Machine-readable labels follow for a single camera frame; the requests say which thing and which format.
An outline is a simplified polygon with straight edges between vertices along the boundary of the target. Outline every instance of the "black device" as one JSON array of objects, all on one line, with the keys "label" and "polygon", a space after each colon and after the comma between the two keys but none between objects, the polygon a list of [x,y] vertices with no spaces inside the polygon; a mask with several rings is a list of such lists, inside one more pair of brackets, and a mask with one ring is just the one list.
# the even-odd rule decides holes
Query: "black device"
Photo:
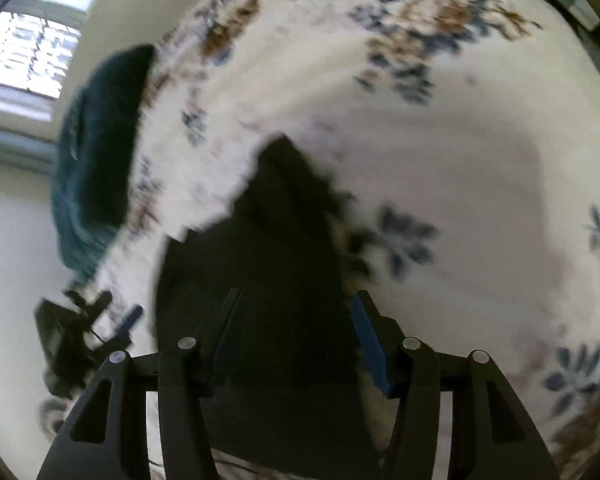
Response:
[{"label": "black device", "polygon": [[[59,431],[38,480],[148,480],[147,391],[158,392],[167,477],[218,480],[199,398],[222,387],[214,362],[230,358],[226,335],[239,298],[231,290],[215,318],[173,348],[134,358],[112,353]],[[374,383],[400,399],[382,480],[431,478],[440,391],[454,398],[448,480],[558,479],[538,430],[486,352],[463,358],[405,338],[365,291],[355,295],[351,315]]]},{"label": "black device", "polygon": [[70,399],[76,388],[84,389],[85,377],[97,369],[109,354],[131,345],[129,331],[142,316],[142,307],[137,305],[129,313],[113,338],[91,349],[85,343],[85,336],[111,303],[112,295],[103,292],[89,304],[74,290],[64,294],[77,307],[77,312],[42,300],[35,318],[47,364],[44,373],[46,389],[56,397]]}]

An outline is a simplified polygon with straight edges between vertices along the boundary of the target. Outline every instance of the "blue flower pattern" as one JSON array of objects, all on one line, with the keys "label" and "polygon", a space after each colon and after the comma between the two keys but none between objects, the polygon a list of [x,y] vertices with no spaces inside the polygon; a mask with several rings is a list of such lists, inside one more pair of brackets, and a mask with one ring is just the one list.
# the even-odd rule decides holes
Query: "blue flower pattern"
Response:
[{"label": "blue flower pattern", "polygon": [[187,139],[192,146],[198,146],[206,140],[203,135],[206,130],[205,119],[206,112],[201,109],[189,114],[182,112],[182,123],[187,127]]},{"label": "blue flower pattern", "polygon": [[600,391],[600,344],[594,349],[581,344],[576,352],[560,347],[557,361],[560,371],[551,373],[543,381],[547,390],[560,393],[553,416],[565,413],[577,398]]},{"label": "blue flower pattern", "polygon": [[589,209],[591,224],[587,226],[589,231],[589,249],[595,251],[600,248],[600,211],[598,206],[592,205]]},{"label": "blue flower pattern", "polygon": [[411,264],[427,265],[433,254],[425,245],[438,235],[432,225],[419,222],[408,214],[397,213],[384,205],[378,213],[378,229],[370,232],[370,241],[385,248],[388,266],[395,280],[403,280]]},{"label": "blue flower pattern", "polygon": [[[381,79],[380,71],[384,71],[394,80],[393,91],[405,102],[428,104],[434,86],[428,65],[432,57],[445,52],[460,54],[463,43],[477,43],[480,38],[490,35],[492,29],[498,30],[507,40],[517,39],[507,23],[517,35],[528,34],[524,28],[528,22],[505,10],[497,0],[433,0],[437,13],[430,16],[427,27],[422,27],[427,32],[423,32],[408,18],[411,7],[422,1],[377,0],[374,4],[357,5],[349,12],[350,19],[375,34],[367,42],[367,60],[371,68],[354,76],[365,91],[375,91]],[[490,16],[488,21],[488,13],[494,12],[500,19],[494,20]]]}]

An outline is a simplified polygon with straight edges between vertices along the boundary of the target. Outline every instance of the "floral blanket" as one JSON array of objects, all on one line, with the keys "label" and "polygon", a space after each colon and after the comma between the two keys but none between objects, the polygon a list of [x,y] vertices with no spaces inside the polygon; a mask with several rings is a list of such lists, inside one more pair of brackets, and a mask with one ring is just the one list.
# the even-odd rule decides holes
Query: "floral blanket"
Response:
[{"label": "floral blanket", "polygon": [[[334,229],[350,288],[438,351],[487,351],[577,478],[600,446],[600,76],[558,13],[542,0],[197,4],[145,89],[131,210],[92,285],[114,294],[101,336],[135,303],[151,313],[166,236],[227,215],[280,132],[346,205]],[[154,350],[151,326],[133,354]],[[395,405],[361,380],[385,446]],[[155,430],[155,402],[148,416]],[[223,478],[273,475],[218,460]]]}]

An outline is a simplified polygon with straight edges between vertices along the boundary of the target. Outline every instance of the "black cable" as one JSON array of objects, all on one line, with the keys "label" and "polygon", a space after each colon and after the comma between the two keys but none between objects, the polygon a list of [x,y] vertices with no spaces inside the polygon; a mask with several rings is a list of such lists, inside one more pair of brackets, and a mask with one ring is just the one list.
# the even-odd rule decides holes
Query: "black cable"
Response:
[{"label": "black cable", "polygon": [[254,475],[258,474],[258,472],[254,471],[253,469],[250,469],[250,468],[248,468],[246,466],[243,466],[243,465],[240,465],[240,464],[235,464],[233,462],[229,462],[228,460],[214,460],[214,462],[216,462],[217,464],[220,464],[220,465],[228,465],[228,466],[231,466],[231,467],[235,467],[237,469],[242,469],[243,471],[247,471],[249,473],[253,473]]},{"label": "black cable", "polygon": [[96,336],[101,343],[104,343],[102,338],[98,334],[96,334],[93,330],[89,330],[89,332],[91,332],[94,336]]}]

